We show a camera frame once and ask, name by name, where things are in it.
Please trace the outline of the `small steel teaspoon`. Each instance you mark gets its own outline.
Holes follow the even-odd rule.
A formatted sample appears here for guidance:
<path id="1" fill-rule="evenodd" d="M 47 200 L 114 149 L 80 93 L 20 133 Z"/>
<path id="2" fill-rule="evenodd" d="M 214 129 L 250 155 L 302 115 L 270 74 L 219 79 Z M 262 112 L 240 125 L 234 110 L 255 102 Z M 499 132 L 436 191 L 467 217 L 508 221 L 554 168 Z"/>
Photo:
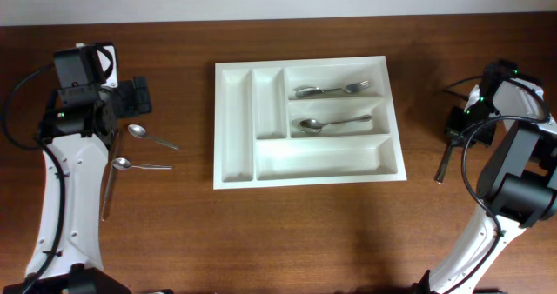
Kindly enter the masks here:
<path id="1" fill-rule="evenodd" d="M 111 165 L 118 170 L 140 169 L 140 170 L 172 170 L 170 165 L 157 164 L 132 164 L 127 158 L 117 157 L 111 161 Z"/>
<path id="2" fill-rule="evenodd" d="M 165 146 L 165 147 L 169 147 L 169 148 L 174 149 L 174 150 L 179 150 L 179 149 L 180 149 L 180 147 L 177 146 L 176 144 L 173 144 L 173 143 L 171 143 L 171 142 L 168 142 L 168 141 L 166 141 L 166 140 L 164 140 L 164 139 L 161 139 L 161 138 L 159 138 L 159 137 L 154 137 L 154 136 L 150 135 L 150 134 L 146 131 L 146 129 L 145 129 L 143 126 L 139 125 L 139 124 L 129 124 L 128 127 L 127 127 L 127 129 L 128 129 L 128 131 L 130 132 L 130 134 L 131 134 L 132 136 L 134 136 L 135 138 L 139 138 L 139 139 L 150 139 L 150 140 L 152 140 L 152 141 L 154 141 L 154 142 L 156 142 L 156 143 L 158 143 L 158 144 L 161 144 L 161 145 L 163 145 L 163 146 Z"/>

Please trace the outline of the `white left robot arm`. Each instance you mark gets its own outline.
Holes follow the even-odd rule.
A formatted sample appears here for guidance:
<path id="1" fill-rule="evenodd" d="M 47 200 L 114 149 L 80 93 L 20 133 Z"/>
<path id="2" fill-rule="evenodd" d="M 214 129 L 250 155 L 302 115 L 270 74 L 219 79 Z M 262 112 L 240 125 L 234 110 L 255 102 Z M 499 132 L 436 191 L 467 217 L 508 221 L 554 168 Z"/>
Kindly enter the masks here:
<path id="1" fill-rule="evenodd" d="M 34 136 L 44 156 L 40 227 L 23 282 L 6 293 L 126 293 L 104 271 L 99 244 L 100 198 L 107 188 L 123 118 L 149 114 L 145 77 L 117 77 L 111 42 L 60 50 L 41 72 L 54 69 L 59 86 L 47 100 Z"/>

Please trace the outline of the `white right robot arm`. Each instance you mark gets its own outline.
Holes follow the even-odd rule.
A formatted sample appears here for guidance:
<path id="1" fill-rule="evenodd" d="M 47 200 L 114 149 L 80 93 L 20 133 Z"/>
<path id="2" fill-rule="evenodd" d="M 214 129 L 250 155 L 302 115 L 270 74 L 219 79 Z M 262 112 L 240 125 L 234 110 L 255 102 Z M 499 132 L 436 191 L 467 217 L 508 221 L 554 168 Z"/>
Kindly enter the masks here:
<path id="1" fill-rule="evenodd" d="M 556 122 L 543 100 L 542 82 L 504 59 L 489 63 L 446 120 L 447 144 L 435 176 L 444 180 L 453 149 L 462 150 L 460 173 L 477 204 L 450 254 L 410 291 L 475 293 L 499 254 L 518 236 L 556 213 Z M 498 123 L 507 133 L 471 185 L 466 161 L 476 144 L 490 146 Z"/>

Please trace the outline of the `steel fork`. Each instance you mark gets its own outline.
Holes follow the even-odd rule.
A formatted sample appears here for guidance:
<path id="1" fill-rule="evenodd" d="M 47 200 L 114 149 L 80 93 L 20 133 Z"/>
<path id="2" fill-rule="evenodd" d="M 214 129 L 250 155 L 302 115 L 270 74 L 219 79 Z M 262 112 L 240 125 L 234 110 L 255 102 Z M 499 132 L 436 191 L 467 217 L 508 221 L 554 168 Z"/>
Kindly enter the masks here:
<path id="1" fill-rule="evenodd" d="M 312 87 L 312 86 L 306 86 L 306 87 L 298 87 L 297 89 L 294 90 L 294 96 L 297 99 L 302 99 L 305 97 L 309 97 L 309 96 L 313 96 L 313 95 L 318 95 L 318 94 L 325 94 L 328 92 L 333 92 L 333 91 L 337 91 L 339 90 L 339 88 L 332 88 L 332 89 L 320 89 L 319 87 Z"/>
<path id="2" fill-rule="evenodd" d="M 357 82 L 354 84 L 347 84 L 335 88 L 339 88 L 337 91 L 342 91 L 345 94 L 355 94 L 361 92 L 362 90 L 367 89 L 370 86 L 370 82 L 368 80 Z"/>

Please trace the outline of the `steel tablespoon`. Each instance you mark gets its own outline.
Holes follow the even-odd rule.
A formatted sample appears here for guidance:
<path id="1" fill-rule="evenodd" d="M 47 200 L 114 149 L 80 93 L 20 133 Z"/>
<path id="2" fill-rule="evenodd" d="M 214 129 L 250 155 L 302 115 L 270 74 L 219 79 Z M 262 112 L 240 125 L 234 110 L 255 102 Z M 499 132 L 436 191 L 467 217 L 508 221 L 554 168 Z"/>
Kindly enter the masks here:
<path id="1" fill-rule="evenodd" d="M 358 122 L 369 122 L 372 120 L 371 115 L 363 115 L 360 117 L 354 117 L 346 120 L 338 120 L 333 122 L 322 123 L 314 118 L 307 118 L 299 121 L 296 125 L 297 129 L 301 132 L 308 133 L 308 134 L 318 134 L 320 133 L 326 126 L 329 125 L 337 125 L 337 124 L 349 124 L 349 123 L 358 123 Z"/>
<path id="2" fill-rule="evenodd" d="M 437 169 L 437 172 L 434 176 L 434 181 L 437 184 L 442 184 L 444 182 L 445 179 L 445 175 L 446 175 L 446 170 L 448 167 L 448 164 L 450 162 L 450 158 L 453 152 L 453 149 L 456 147 L 460 147 L 461 146 L 461 141 L 458 139 L 451 139 L 450 141 L 447 142 L 446 144 L 446 148 L 444 150 L 443 156 L 440 160 L 440 165 Z"/>

